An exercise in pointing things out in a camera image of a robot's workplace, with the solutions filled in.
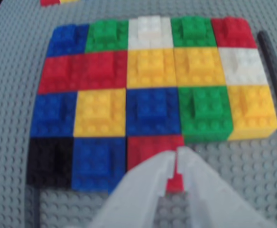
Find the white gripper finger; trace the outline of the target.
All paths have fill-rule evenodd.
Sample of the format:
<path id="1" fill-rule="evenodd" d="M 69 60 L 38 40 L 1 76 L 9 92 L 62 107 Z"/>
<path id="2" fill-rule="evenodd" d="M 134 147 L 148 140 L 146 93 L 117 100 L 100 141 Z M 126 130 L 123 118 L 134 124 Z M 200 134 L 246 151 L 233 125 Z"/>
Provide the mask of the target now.
<path id="1" fill-rule="evenodd" d="M 175 169 L 174 151 L 161 152 L 129 172 L 91 222 L 92 228 L 150 228 L 158 199 Z"/>
<path id="2" fill-rule="evenodd" d="M 196 152 L 177 149 L 177 169 L 189 193 L 193 228 L 269 228 L 262 217 Z"/>

